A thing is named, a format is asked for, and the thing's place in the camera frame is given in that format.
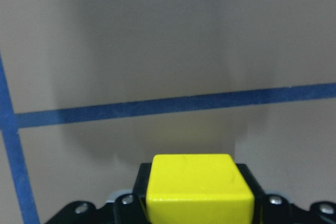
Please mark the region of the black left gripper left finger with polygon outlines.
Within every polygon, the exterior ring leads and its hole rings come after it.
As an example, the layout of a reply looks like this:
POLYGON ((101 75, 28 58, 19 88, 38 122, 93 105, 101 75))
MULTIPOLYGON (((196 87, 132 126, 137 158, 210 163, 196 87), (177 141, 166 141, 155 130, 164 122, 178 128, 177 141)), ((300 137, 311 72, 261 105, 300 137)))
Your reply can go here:
POLYGON ((73 201, 61 208, 47 223, 150 223, 145 206, 151 163, 142 163, 129 193, 97 208, 88 201, 73 201))

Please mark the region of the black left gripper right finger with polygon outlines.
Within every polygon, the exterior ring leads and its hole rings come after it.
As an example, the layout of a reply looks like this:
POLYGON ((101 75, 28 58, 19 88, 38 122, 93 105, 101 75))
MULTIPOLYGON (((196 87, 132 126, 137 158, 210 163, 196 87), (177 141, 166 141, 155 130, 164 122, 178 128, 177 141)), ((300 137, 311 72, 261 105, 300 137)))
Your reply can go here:
POLYGON ((254 197, 251 223, 335 223, 335 203, 317 201, 304 210, 286 197, 262 189, 246 164, 237 164, 254 197))

